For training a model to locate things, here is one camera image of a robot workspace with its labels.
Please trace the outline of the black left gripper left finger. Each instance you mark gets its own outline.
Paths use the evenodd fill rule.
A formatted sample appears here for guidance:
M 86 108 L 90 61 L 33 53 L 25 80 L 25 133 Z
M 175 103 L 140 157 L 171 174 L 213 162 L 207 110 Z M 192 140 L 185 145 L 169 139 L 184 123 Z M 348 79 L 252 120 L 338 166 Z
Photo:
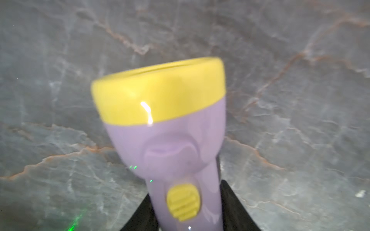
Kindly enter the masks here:
M 158 231 L 159 222 L 156 218 L 150 196 L 147 194 L 137 210 L 120 231 Z

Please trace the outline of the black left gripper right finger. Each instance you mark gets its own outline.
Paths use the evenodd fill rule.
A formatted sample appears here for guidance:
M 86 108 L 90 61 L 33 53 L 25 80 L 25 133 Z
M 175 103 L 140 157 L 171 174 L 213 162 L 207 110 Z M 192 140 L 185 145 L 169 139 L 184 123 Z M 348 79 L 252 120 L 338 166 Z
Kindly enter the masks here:
M 224 231 L 261 231 L 229 184 L 221 180 L 221 201 Z

